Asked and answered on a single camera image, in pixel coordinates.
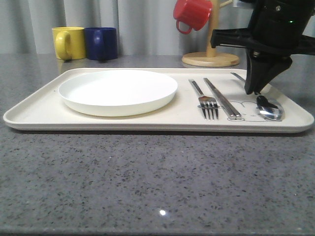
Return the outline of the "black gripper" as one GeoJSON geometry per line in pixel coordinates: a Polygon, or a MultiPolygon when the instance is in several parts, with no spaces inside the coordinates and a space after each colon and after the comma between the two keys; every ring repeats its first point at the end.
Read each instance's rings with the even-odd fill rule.
{"type": "Polygon", "coordinates": [[[289,69],[293,54],[314,55],[315,39],[303,35],[313,16],[313,0],[258,0],[247,28],[215,29],[211,46],[246,48],[246,94],[260,93],[275,77],[289,69]]]}

